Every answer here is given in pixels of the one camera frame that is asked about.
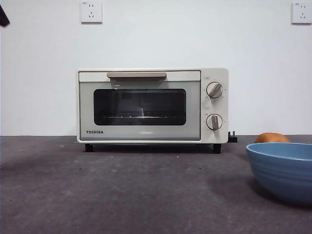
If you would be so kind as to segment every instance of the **bowl rim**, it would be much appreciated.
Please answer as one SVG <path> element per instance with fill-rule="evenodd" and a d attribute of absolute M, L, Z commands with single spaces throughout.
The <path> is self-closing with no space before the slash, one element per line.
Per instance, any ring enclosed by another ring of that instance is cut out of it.
<path fill-rule="evenodd" d="M 250 146 L 252 145 L 256 145 L 256 144 L 293 144 L 293 145 L 310 145 L 312 147 L 312 144 L 306 144 L 306 143 L 296 143 L 296 142 L 261 142 L 261 143 L 253 143 L 253 144 L 249 144 L 246 146 L 246 149 L 248 151 L 251 151 L 253 153 L 256 154 L 260 154 L 260 155 L 265 155 L 265 156 L 269 156 L 269 157 L 276 157 L 276 158 L 283 158 L 283 159 L 289 159 L 289 160 L 297 160 L 297 161 L 308 161 L 308 162 L 312 162 L 312 158 L 311 159 L 305 159 L 305 158 L 294 158 L 294 157 L 283 157 L 283 156 L 276 156 L 276 155 L 272 155 L 272 154 L 267 154 L 267 153 L 262 153 L 256 150 L 252 150 L 250 149 Z"/>

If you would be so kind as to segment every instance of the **bread roll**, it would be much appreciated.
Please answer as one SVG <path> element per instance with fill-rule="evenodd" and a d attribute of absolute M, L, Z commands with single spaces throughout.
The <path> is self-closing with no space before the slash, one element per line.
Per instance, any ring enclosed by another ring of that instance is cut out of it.
<path fill-rule="evenodd" d="M 257 136 L 254 142 L 290 142 L 290 140 L 286 136 L 279 133 L 263 133 Z"/>

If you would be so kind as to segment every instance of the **oven foot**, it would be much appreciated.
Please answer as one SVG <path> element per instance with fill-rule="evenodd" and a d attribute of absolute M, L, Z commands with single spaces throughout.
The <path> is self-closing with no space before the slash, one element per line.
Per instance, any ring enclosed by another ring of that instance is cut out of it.
<path fill-rule="evenodd" d="M 93 145 L 84 144 L 84 147 L 86 149 L 86 152 L 93 152 Z"/>
<path fill-rule="evenodd" d="M 213 145 L 213 153 L 214 153 L 214 154 L 219 154 L 219 153 L 221 153 L 221 144 L 214 144 L 214 145 Z"/>

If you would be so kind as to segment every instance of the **oven door handle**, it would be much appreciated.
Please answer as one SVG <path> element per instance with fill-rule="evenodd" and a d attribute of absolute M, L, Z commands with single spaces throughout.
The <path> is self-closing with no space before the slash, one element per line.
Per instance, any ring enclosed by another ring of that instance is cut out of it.
<path fill-rule="evenodd" d="M 108 72 L 109 79 L 165 79 L 165 72 Z"/>

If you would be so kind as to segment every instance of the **toshiba logo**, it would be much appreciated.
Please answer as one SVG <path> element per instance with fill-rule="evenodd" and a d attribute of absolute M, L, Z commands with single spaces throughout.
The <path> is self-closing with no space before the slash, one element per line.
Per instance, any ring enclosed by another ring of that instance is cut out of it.
<path fill-rule="evenodd" d="M 102 130 L 93 130 L 93 131 L 86 131 L 86 134 L 104 134 Z"/>

